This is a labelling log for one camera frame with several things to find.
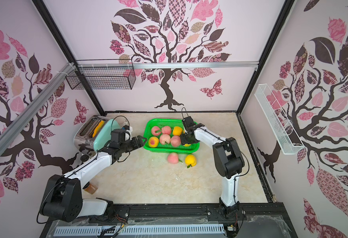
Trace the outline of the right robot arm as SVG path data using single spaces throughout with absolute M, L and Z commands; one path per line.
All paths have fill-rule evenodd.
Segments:
M 219 136 L 208 130 L 203 124 L 190 121 L 190 118 L 183 119 L 182 123 L 185 130 L 185 133 L 180 136 L 182 145 L 202 142 L 213 151 L 216 170 L 223 177 L 219 205 L 222 213 L 228 216 L 238 211 L 238 179 L 243 176 L 245 156 L 237 141 L 233 137 Z

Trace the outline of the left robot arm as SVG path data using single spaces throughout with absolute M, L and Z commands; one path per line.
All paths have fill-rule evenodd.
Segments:
M 142 136 L 124 142 L 110 140 L 94 157 L 78 168 L 48 179 L 39 208 L 39 215 L 71 222 L 78 217 L 109 215 L 112 202 L 104 199 L 83 199 L 83 188 L 97 174 L 113 165 L 122 154 L 144 147 L 148 140 Z

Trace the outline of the pink peach front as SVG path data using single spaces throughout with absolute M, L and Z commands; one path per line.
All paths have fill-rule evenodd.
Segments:
M 158 126 L 154 126 L 151 128 L 151 134 L 155 137 L 158 137 L 162 133 L 162 129 Z

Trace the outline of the green plastic basket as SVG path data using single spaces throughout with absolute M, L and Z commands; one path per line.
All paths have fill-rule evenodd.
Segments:
M 153 136 L 151 129 L 154 126 L 158 126 L 159 128 L 162 128 L 164 126 L 170 126 L 172 129 L 175 126 L 181 127 L 182 129 L 184 129 L 184 126 L 182 124 L 182 121 L 179 119 L 152 119 L 150 121 L 147 122 L 146 124 L 146 128 L 144 131 L 144 137 L 149 139 L 150 137 Z M 197 144 L 191 144 L 189 146 L 184 146 L 184 145 L 180 145 L 179 147 L 173 147 L 170 144 L 166 144 L 166 145 L 162 145 L 162 144 L 158 144 L 157 147 L 153 148 L 150 147 L 148 145 L 148 143 L 146 143 L 144 145 L 144 148 L 146 150 L 149 150 L 151 152 L 157 152 L 157 153 L 177 153 L 177 154 L 192 154 L 194 152 L 196 152 L 200 147 L 200 143 Z

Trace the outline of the aluminium rail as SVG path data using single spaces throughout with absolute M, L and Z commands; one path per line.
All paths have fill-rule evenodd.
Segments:
M 253 67 L 258 68 L 258 61 L 221 61 L 221 62 L 176 62 L 176 63 L 107 63 L 107 64 L 79 64 L 78 68 L 84 67 L 125 67 L 128 69 L 164 69 L 164 68 L 233 68 Z
M 22 113 L 7 127 L 4 133 L 0 135 L 0 157 L 25 128 L 26 124 L 34 118 L 48 98 L 61 85 L 61 83 L 65 80 L 66 75 L 73 70 L 74 64 L 72 62 L 66 64 L 64 68 L 59 71 L 52 81 L 42 90 L 42 92 L 39 93 L 36 98 L 33 99 L 28 106 L 26 106 L 25 110 L 22 111 Z

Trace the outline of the mint and steel toaster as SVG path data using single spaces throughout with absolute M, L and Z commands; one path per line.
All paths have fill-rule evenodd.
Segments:
M 92 116 L 74 136 L 74 146 L 89 156 L 95 155 L 111 139 L 111 132 L 121 126 L 114 119 Z

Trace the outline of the back aluminium rail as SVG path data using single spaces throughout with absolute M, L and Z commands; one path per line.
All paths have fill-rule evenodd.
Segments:
M 107 63 L 107 64 L 79 64 L 78 68 L 84 67 L 125 67 L 128 69 L 164 69 L 164 68 L 233 68 L 253 67 L 258 68 L 258 61 L 221 61 L 221 62 L 176 62 L 176 63 Z

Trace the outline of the left aluminium rail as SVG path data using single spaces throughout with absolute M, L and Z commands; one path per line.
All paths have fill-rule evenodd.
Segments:
M 42 90 L 42 92 L 39 93 L 36 98 L 33 99 L 28 106 L 26 106 L 25 110 L 22 111 L 22 113 L 7 127 L 4 133 L 0 135 L 0 157 L 25 128 L 26 124 L 34 118 L 48 98 L 61 85 L 61 83 L 65 80 L 66 75 L 73 70 L 74 64 L 72 62 L 66 64 L 64 68 L 59 71 L 52 81 Z

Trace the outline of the pink peach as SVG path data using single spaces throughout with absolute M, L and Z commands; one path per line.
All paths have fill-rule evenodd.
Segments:
M 180 138 L 180 136 L 174 135 L 171 138 L 171 146 L 179 147 L 180 145 L 181 145 L 181 138 Z
M 171 135 L 172 133 L 172 128 L 170 126 L 164 126 L 162 127 L 162 134 L 168 134 Z
M 166 145 L 171 143 L 171 136 L 169 134 L 161 134 L 160 138 L 160 144 Z
M 178 164 L 178 163 L 182 163 L 182 161 L 179 158 L 179 155 L 177 153 L 170 153 L 167 157 L 167 161 L 170 164 Z
M 154 126 L 151 128 L 151 134 L 155 137 L 158 137 L 162 133 L 162 129 L 158 126 Z

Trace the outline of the small brown spice jar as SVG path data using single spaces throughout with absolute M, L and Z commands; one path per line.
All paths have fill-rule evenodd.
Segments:
M 94 194 L 97 191 L 98 187 L 95 184 L 92 184 L 88 182 L 84 187 L 83 190 L 87 193 Z

